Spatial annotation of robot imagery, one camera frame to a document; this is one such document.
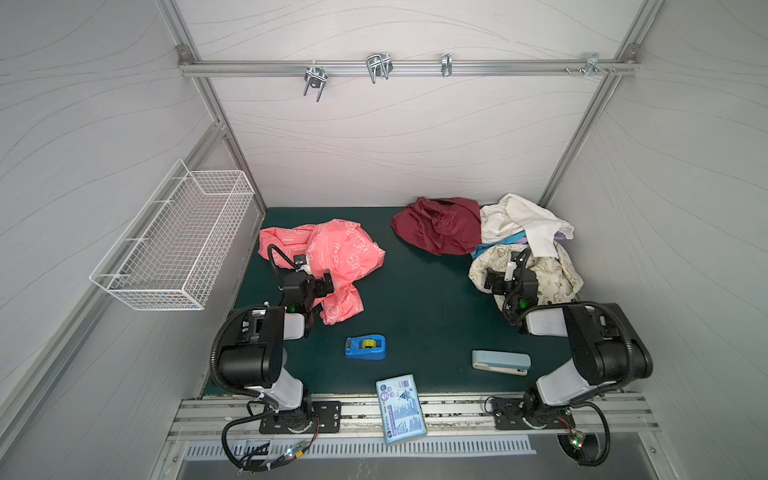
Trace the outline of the blue printed packet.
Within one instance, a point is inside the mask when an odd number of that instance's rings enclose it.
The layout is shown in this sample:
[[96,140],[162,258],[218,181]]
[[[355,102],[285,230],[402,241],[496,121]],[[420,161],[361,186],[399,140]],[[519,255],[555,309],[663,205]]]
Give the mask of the blue printed packet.
[[427,435],[424,414],[412,374],[376,382],[386,445]]

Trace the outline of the metal U-bolt clamp middle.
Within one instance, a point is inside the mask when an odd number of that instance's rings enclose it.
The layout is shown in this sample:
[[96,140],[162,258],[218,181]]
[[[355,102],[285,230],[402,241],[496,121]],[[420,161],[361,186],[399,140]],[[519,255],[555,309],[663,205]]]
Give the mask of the metal U-bolt clamp middle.
[[389,53],[381,52],[368,56],[365,65],[371,79],[375,84],[379,78],[388,80],[393,70],[392,58]]

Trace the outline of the pink patterned cloth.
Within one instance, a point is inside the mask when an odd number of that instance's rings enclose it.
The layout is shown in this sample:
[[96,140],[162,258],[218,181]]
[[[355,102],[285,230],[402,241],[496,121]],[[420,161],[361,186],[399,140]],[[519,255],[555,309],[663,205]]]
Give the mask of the pink patterned cloth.
[[330,274],[334,292],[317,301],[323,307],[320,317],[326,325],[344,322],[364,310],[354,282],[380,268],[386,255],[359,223],[343,219],[261,230],[258,254],[266,259],[271,245],[286,254],[276,258],[280,268],[287,269],[289,259],[304,255],[312,275],[320,278]]

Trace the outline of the metal bracket clamp right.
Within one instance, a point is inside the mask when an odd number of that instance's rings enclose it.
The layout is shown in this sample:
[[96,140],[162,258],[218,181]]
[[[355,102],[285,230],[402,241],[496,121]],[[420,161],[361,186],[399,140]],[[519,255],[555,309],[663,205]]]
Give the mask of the metal bracket clamp right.
[[587,78],[590,76],[595,77],[609,77],[614,76],[618,73],[618,70],[614,67],[604,67],[600,65],[600,57],[597,53],[593,53],[590,55],[584,62],[584,64],[578,68],[571,69],[569,67],[564,67],[563,71],[567,75],[578,75],[582,78]]

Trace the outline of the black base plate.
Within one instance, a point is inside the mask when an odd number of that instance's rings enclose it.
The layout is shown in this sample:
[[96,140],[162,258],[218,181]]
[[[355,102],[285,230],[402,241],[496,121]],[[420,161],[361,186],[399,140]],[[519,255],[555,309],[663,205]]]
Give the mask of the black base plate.
[[486,399],[485,410],[492,416],[496,430],[568,430],[575,426],[565,407],[554,407],[535,398],[498,397]]
[[260,421],[259,433],[262,435],[338,433],[340,421],[340,402],[311,401],[297,409],[268,415]]

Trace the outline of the teal blue cloth strip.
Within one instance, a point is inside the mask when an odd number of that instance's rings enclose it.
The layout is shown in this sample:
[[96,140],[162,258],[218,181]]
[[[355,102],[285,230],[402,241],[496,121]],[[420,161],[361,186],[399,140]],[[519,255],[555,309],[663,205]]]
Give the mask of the teal blue cloth strip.
[[471,253],[471,257],[473,259],[480,256],[485,251],[489,250],[490,248],[497,246],[497,245],[514,245],[514,244],[523,244],[526,245],[528,243],[527,236],[524,231],[521,231],[517,234],[511,235],[509,237],[506,237],[502,240],[492,242],[492,243],[484,243],[481,245],[478,245]]

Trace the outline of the maroon cloth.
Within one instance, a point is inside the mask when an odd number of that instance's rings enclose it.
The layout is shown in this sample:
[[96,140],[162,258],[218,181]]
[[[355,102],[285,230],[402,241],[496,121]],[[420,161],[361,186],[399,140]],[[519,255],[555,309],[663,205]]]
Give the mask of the maroon cloth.
[[466,198],[419,197],[391,227],[406,243],[437,256],[466,255],[482,243],[480,206]]

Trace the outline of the light blue stapler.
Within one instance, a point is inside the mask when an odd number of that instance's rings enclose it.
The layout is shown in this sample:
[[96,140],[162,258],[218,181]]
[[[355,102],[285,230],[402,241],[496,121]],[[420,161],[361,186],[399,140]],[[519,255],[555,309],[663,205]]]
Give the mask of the light blue stapler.
[[473,350],[472,366],[481,371],[526,376],[531,368],[531,359],[521,353]]

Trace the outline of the cream patterned cloth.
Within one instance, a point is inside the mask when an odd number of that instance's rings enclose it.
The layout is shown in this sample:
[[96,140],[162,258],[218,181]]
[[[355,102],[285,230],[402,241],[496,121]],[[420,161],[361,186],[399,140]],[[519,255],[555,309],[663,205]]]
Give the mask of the cream patterned cloth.
[[[526,267],[536,274],[537,297],[540,304],[564,303],[574,299],[584,285],[582,277],[565,248],[557,241],[553,243],[554,257],[531,255]],[[485,294],[491,290],[484,287],[487,270],[504,273],[513,256],[526,248],[523,244],[495,244],[475,258],[468,277],[474,286]]]

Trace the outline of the white plain cloth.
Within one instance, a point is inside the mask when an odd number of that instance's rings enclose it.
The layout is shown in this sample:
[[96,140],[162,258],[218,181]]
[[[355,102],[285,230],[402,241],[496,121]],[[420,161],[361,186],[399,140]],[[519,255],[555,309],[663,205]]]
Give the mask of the white plain cloth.
[[534,256],[554,257],[553,239],[561,231],[574,239],[575,227],[549,210],[516,194],[480,208],[481,239],[492,243],[524,231]]

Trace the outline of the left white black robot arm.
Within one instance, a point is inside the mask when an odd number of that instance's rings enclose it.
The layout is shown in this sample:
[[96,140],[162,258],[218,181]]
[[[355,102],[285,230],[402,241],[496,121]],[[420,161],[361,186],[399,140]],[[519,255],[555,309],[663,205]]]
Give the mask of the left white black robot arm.
[[298,433],[312,425],[313,406],[302,381],[285,367],[284,343],[309,336],[335,285],[328,270],[311,272],[305,254],[290,257],[272,244],[267,259],[281,300],[230,311],[214,337],[209,371],[219,388],[262,402],[269,430]]

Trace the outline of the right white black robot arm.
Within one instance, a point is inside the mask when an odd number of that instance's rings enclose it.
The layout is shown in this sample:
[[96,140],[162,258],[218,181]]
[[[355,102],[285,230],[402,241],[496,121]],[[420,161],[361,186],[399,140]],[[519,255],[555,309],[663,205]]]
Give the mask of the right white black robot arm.
[[562,338],[570,349],[521,399],[491,398],[497,429],[548,428],[572,408],[651,376],[652,356],[622,308],[578,299],[582,280],[564,250],[536,257],[527,246],[492,247],[473,260],[470,279],[518,333]]

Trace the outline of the metal u-bolt clamp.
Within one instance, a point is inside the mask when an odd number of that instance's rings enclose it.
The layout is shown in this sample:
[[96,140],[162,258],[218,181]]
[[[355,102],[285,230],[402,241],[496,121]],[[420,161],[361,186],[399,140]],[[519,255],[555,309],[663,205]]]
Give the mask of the metal u-bolt clamp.
[[307,96],[310,90],[316,92],[315,101],[319,102],[328,81],[328,74],[324,68],[311,65],[305,70],[303,95]]
[[368,56],[365,65],[371,79],[375,84],[379,78],[388,80],[393,70],[392,58],[389,53],[381,52]]

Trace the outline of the blue tape dispenser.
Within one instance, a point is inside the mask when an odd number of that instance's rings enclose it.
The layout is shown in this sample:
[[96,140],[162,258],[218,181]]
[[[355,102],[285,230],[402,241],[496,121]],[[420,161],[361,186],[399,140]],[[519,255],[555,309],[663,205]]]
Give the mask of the blue tape dispenser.
[[387,356],[386,338],[380,334],[349,337],[345,343],[348,359],[381,361]]

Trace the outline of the green table mat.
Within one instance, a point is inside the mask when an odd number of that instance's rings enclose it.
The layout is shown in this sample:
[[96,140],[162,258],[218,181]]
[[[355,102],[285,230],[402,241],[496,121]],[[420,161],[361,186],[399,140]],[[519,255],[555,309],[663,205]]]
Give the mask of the green table mat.
[[[286,343],[290,374],[313,394],[371,394],[378,380],[412,374],[420,395],[516,392],[560,367],[570,356],[567,340],[522,335],[502,317],[494,298],[468,277],[471,258],[435,256],[402,241],[390,222],[397,208],[271,208],[264,226],[293,228],[333,219],[359,223],[386,252],[382,267],[355,286],[364,310]],[[348,359],[349,337],[380,334],[381,361]],[[527,354],[526,376],[476,370],[473,350]]]

